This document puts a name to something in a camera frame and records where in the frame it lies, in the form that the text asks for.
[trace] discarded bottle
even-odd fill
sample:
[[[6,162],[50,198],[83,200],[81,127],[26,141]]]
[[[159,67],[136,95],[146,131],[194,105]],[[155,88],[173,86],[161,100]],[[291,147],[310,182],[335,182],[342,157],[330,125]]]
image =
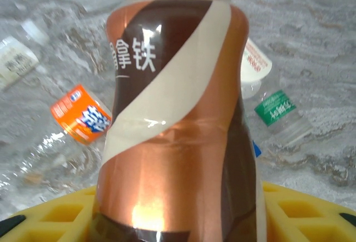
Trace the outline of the discarded bottle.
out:
[[[268,130],[289,146],[309,134],[313,127],[279,85],[279,71],[271,60],[248,39],[241,65],[244,105],[254,110]]]
[[[110,123],[111,113],[105,105],[82,85],[76,86],[38,120],[34,130],[39,133],[29,134],[26,141],[0,157],[0,197],[42,180],[51,187],[58,180],[53,169],[80,154]]]
[[[88,241],[266,241],[239,95],[248,20],[229,0],[125,0]]]
[[[50,40],[39,23],[28,19],[0,33],[0,90],[15,83],[39,63],[42,47]]]

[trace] bottle cap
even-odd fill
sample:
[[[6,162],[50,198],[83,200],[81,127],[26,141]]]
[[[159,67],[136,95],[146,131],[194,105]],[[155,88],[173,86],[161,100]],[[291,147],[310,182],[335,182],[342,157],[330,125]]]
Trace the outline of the bottle cap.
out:
[[[241,62],[241,84],[262,80],[272,69],[272,61],[248,39]]]
[[[46,43],[50,40],[47,33],[37,27],[30,19],[24,21],[21,24],[21,27],[35,42],[39,43],[41,46],[46,45]]]

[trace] granite surface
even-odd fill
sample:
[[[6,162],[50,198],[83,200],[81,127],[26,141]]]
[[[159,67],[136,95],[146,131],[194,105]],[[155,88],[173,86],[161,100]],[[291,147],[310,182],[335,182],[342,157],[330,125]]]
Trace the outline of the granite surface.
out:
[[[104,28],[119,2],[0,0],[0,30],[43,18],[51,36],[40,66],[0,94],[1,154],[10,144],[25,147],[29,138],[51,132],[45,118],[49,105],[77,83],[112,106],[114,68]],[[251,134],[263,150],[258,159],[263,180],[356,210],[356,0],[233,3],[248,16],[251,39],[279,67],[281,85],[314,126],[295,146],[281,148],[247,112]],[[103,139],[86,154],[98,155],[102,147]],[[87,169],[90,175],[61,191],[44,194],[39,187],[31,196],[13,195],[11,205],[0,200],[0,218],[94,184],[98,165]]]

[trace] latte bottle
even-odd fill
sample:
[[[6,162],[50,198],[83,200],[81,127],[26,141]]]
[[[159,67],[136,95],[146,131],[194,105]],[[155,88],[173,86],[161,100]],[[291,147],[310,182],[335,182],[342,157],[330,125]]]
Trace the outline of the latte bottle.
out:
[[[240,93],[248,33],[230,0],[124,0],[110,15],[115,104],[87,241],[266,241]]]

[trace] coffee bottle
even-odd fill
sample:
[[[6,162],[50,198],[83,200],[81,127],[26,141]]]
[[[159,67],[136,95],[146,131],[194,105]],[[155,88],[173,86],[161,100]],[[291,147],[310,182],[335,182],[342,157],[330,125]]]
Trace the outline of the coffee bottle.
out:
[[[110,15],[115,104],[87,241],[266,241],[240,94],[248,33],[229,0],[124,0]]]

